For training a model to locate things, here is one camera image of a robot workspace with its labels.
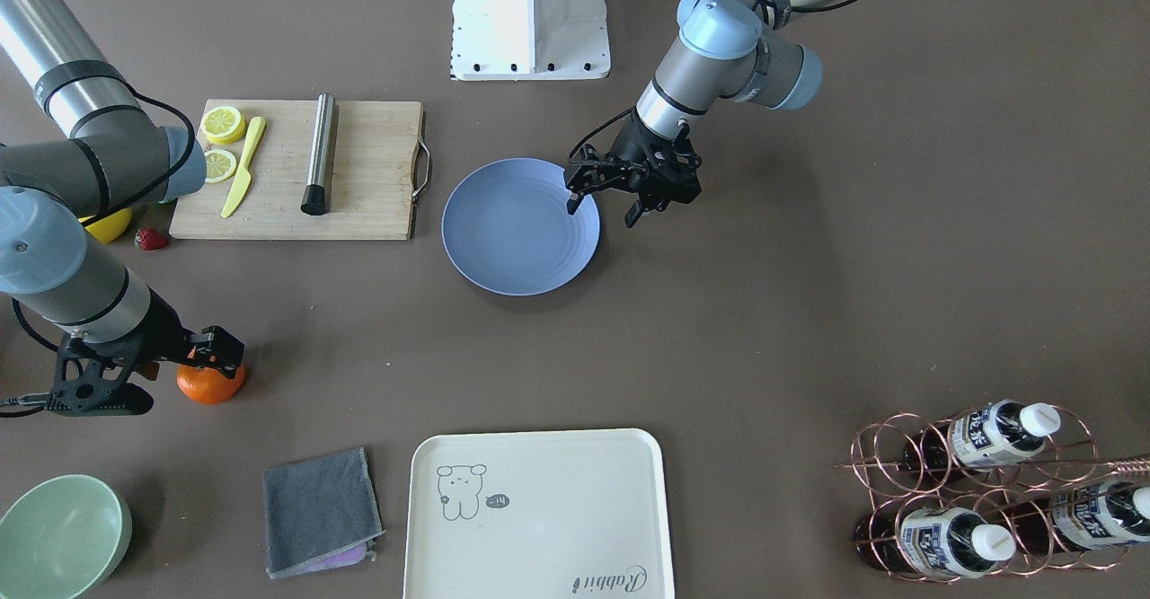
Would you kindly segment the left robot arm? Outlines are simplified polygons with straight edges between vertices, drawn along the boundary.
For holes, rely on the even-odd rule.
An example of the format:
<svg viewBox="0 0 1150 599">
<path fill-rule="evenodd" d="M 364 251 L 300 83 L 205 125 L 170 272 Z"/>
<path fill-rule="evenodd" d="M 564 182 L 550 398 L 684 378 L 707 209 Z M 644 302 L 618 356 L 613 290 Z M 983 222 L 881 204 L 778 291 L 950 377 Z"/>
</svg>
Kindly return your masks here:
<svg viewBox="0 0 1150 599">
<path fill-rule="evenodd" d="M 572 148 L 566 172 L 568 214 L 596 191 L 636 197 L 624 225 L 687 205 L 702 194 L 702 156 L 690 135 L 719 100 L 797 110 L 820 89 L 816 51 L 790 43 L 784 26 L 808 14 L 860 0 L 678 0 L 677 37 L 636 103 L 621 112 L 622 128 L 607 152 L 586 139 Z"/>
</svg>

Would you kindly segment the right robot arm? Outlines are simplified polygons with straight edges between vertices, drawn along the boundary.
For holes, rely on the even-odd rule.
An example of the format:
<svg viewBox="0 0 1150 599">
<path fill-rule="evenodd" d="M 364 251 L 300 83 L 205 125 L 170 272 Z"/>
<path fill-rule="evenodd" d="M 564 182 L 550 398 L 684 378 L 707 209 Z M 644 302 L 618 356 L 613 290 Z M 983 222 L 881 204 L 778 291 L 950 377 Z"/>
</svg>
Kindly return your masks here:
<svg viewBox="0 0 1150 599">
<path fill-rule="evenodd" d="M 80 224 L 201 189 L 192 121 L 155 124 L 63 0 L 3 0 L 3 52 L 63 132 L 3 147 L 3 294 L 79 341 L 82 358 L 194 363 L 195 333 Z"/>
</svg>

